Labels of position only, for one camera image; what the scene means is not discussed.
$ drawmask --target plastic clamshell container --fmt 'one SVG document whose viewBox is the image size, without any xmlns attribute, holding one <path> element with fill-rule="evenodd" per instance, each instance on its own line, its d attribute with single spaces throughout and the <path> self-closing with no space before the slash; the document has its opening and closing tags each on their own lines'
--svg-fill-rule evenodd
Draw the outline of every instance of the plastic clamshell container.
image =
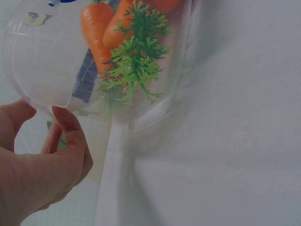
<svg viewBox="0 0 301 226">
<path fill-rule="evenodd" d="M 102 99 L 98 91 L 101 80 L 80 25 L 80 14 L 89 4 L 91 0 L 76 0 L 50 7 L 48 0 L 22 0 L 8 25 L 4 73 L 22 98 L 37 109 L 49 114 L 51 106 L 74 111 Z M 139 91 L 133 106 L 118 102 L 115 112 L 123 119 L 142 117 L 177 91 L 185 65 L 190 11 L 191 0 L 182 0 L 167 14 L 171 34 L 160 42 L 171 51 L 158 61 L 164 68 L 160 79 L 148 85 L 149 90 L 163 96 L 150 104 Z"/>
</svg>

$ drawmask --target finger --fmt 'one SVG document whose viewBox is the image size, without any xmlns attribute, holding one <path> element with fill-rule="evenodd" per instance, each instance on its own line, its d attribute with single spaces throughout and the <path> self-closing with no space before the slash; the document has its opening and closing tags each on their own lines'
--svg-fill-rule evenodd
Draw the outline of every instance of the finger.
<svg viewBox="0 0 301 226">
<path fill-rule="evenodd" d="M 53 114 L 61 125 L 66 139 L 66 147 L 57 152 L 67 158 L 70 163 L 82 164 L 84 162 L 86 139 L 77 118 L 68 110 L 53 107 Z"/>
<path fill-rule="evenodd" d="M 0 106 L 0 110 L 4 111 L 8 115 L 7 120 L 10 120 L 13 123 L 15 136 L 23 123 L 31 119 L 37 112 L 22 99 L 9 105 Z"/>
<path fill-rule="evenodd" d="M 54 122 L 48 131 L 48 136 L 42 147 L 41 154 L 53 154 L 57 151 L 62 132 L 62 127 L 57 122 Z"/>
<path fill-rule="evenodd" d="M 77 181 L 76 185 L 78 185 L 89 173 L 89 171 L 93 167 L 93 159 L 86 141 L 86 148 L 85 148 L 85 158 L 84 158 L 84 163 L 83 163 L 83 168 L 81 171 L 81 175 L 79 177 L 79 180 Z"/>
</svg>

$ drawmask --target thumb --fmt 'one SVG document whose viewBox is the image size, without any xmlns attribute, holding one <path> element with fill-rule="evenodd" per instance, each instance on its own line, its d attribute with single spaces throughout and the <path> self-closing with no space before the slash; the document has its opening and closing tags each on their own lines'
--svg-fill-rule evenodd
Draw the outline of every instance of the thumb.
<svg viewBox="0 0 301 226">
<path fill-rule="evenodd" d="M 23 123 L 36 114 L 36 110 L 22 99 L 9 105 L 0 106 L 0 111 L 6 113 L 7 118 L 3 119 L 3 123 L 5 121 L 10 121 L 12 123 L 15 136 Z"/>
</svg>

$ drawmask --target white fabric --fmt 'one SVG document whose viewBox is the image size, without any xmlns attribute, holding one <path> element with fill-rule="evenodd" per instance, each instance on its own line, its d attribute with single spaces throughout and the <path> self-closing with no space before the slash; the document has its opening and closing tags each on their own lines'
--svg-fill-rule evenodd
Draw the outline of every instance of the white fabric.
<svg viewBox="0 0 301 226">
<path fill-rule="evenodd" d="M 301 225 L 301 1 L 201 8 L 188 101 L 112 127 L 98 226 Z"/>
</svg>

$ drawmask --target clear plastic packaging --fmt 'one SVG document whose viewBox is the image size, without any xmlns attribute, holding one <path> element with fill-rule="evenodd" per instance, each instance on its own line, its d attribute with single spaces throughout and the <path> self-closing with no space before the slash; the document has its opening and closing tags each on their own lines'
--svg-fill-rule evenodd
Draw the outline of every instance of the clear plastic packaging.
<svg viewBox="0 0 301 226">
<path fill-rule="evenodd" d="M 99 65 L 93 57 L 95 47 L 89 48 L 89 41 L 85 36 L 83 15 L 81 16 L 83 9 L 93 4 L 91 0 L 75 0 L 68 3 L 57 0 L 51 2 L 48 0 L 22 0 L 5 34 L 4 73 L 28 103 L 50 115 L 51 106 L 64 107 L 71 111 L 78 111 L 86 107 L 91 109 L 91 106 L 99 111 L 106 106 L 120 121 L 133 122 L 146 115 L 150 110 L 161 106 L 160 113 L 155 110 L 156 113 L 147 120 L 147 124 L 152 123 L 151 121 L 167 114 L 174 105 L 174 102 L 170 100 L 174 98 L 174 94 L 179 88 L 179 80 L 183 76 L 183 68 L 186 64 L 184 58 L 191 22 L 191 0 L 144 0 L 140 4 L 140 8 L 137 6 L 139 5 L 138 1 L 136 2 L 137 4 L 133 5 L 132 0 L 105 1 L 110 5 L 112 11 L 115 11 L 115 17 L 117 14 L 125 16 L 125 13 L 132 12 L 134 16 L 131 21 L 128 20 L 130 23 L 133 23 L 133 18 L 138 17 L 138 9 L 140 12 L 145 10 L 147 15 L 144 16 L 144 19 L 146 20 L 155 12 L 152 11 L 153 8 L 166 13 L 164 15 L 165 25 L 158 23 L 159 28 L 162 26 L 162 29 L 155 30 L 153 36 L 147 37 L 148 41 L 158 40 L 157 45 L 153 45 L 153 48 L 161 48 L 159 50 L 165 49 L 166 51 L 161 53 L 154 51 L 157 55 L 153 56 L 151 53 L 144 52 L 142 44 L 142 50 L 138 50 L 141 55 L 136 59 L 148 60 L 145 61 L 146 65 L 143 66 L 142 63 L 140 66 L 139 73 L 142 81 L 139 81 L 140 78 L 130 78 L 121 85 L 115 85 L 118 83 L 116 81 L 123 79 L 124 74 L 119 73 L 118 76 L 112 76 L 114 69 L 121 68 L 120 62 L 138 54 L 139 45 L 132 47 L 131 51 L 123 46 L 128 52 L 122 54 L 119 62 L 116 61 L 115 68 L 107 67 L 104 72 L 99 73 L 101 70 L 97 67 Z M 120 10 L 122 4 L 127 5 L 125 13 Z M 115 26 L 120 29 L 120 25 L 126 28 L 126 20 L 117 20 Z M 152 25 L 142 27 L 147 29 L 152 28 Z M 165 29 L 166 31 L 169 29 L 170 32 L 160 33 Z M 135 36 L 135 32 L 134 28 L 128 32 L 128 35 L 125 32 L 123 39 L 130 40 Z M 110 33 L 109 35 L 104 34 L 109 40 L 107 42 L 115 40 L 115 37 L 110 35 Z M 105 47 L 111 53 L 112 51 L 116 53 L 122 43 L 117 44 L 119 46 L 109 44 Z M 105 67 L 109 63 L 112 65 L 114 59 L 116 56 L 111 56 L 110 61 L 104 62 L 103 65 Z M 129 61 L 127 68 L 133 66 L 132 62 Z M 128 76 L 129 73 L 136 71 L 137 69 L 132 68 L 131 72 L 127 70 L 128 74 L 126 72 L 125 74 Z M 128 95 L 130 87 L 134 91 L 129 95 L 131 96 L 129 100 L 124 97 Z"/>
</svg>

